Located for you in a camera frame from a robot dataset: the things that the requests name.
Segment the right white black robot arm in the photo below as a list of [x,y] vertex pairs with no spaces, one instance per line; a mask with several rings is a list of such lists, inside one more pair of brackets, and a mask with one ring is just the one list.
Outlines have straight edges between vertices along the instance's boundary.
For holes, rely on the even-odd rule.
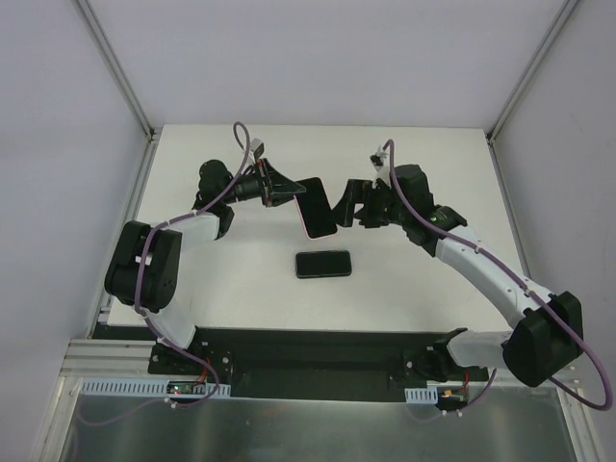
[[396,185],[381,178],[348,180],[333,209],[337,224],[400,226],[412,244],[467,279],[510,327],[504,332],[452,330],[414,358],[417,374],[444,382],[467,368],[506,368],[537,387],[581,355],[575,341],[583,335],[581,304],[574,295],[556,295],[491,260],[468,222],[435,203],[419,166],[399,166],[395,174]]

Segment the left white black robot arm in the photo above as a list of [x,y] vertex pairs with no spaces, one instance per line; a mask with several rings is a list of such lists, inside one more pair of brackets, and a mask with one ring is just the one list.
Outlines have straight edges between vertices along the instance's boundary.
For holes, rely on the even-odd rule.
[[192,210],[158,225],[131,220],[124,224],[104,289],[124,305],[133,307],[155,334],[171,348],[169,361],[180,373],[201,367],[214,369],[193,344],[196,326],[176,297],[181,256],[205,243],[222,239],[234,219],[231,206],[258,199],[267,208],[277,207],[306,192],[306,188],[275,168],[267,159],[232,174],[220,160],[199,169],[198,191]]

